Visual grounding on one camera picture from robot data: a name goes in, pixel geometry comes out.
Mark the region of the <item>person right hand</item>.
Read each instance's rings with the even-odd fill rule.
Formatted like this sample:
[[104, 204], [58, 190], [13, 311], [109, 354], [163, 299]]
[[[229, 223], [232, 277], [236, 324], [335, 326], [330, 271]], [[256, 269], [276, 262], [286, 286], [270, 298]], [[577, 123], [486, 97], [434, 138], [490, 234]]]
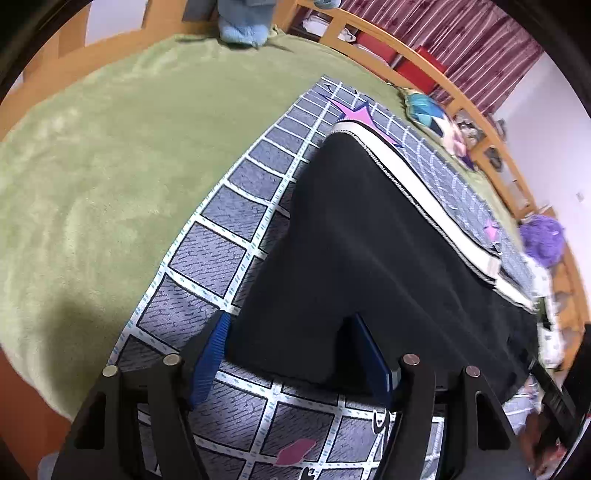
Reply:
[[555, 444], [536, 452], [543, 433], [543, 422], [537, 412], [531, 412], [518, 433], [518, 440], [529, 470], [540, 477], [554, 470], [565, 456], [562, 445]]

